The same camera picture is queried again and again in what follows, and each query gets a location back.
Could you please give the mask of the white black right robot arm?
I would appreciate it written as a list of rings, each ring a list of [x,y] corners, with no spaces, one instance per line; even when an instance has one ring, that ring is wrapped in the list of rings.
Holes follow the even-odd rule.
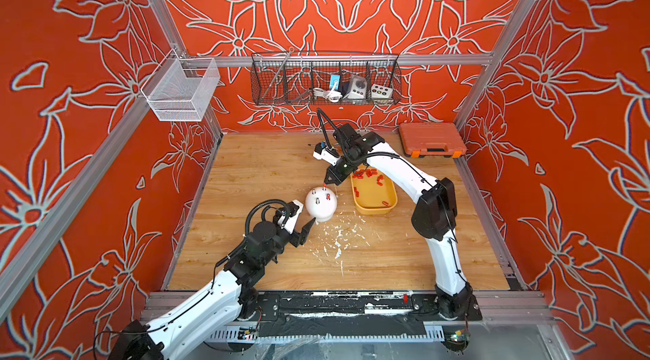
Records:
[[[467,317],[476,299],[460,261],[453,181],[418,168],[378,133],[336,124],[321,108],[317,120],[323,141],[314,147],[313,156],[327,163],[324,183],[339,186],[361,167],[376,169],[391,180],[411,202],[411,226],[428,246],[439,316],[445,320]]]

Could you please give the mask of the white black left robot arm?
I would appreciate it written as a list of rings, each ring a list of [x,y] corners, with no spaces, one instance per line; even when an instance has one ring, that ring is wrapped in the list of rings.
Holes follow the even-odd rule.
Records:
[[[270,263],[276,263],[288,245],[298,248],[308,240],[312,218],[297,230],[304,209],[298,200],[268,199],[245,218],[241,242],[213,267],[213,277],[200,290],[165,314],[143,324],[136,320],[116,336],[110,359],[183,359],[214,331],[258,311],[256,285]]]

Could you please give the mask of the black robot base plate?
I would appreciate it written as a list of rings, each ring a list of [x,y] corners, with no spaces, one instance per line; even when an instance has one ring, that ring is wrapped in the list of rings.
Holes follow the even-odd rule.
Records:
[[[477,299],[443,316],[433,291],[262,291],[251,322],[261,337],[425,336],[426,324],[481,321]]]

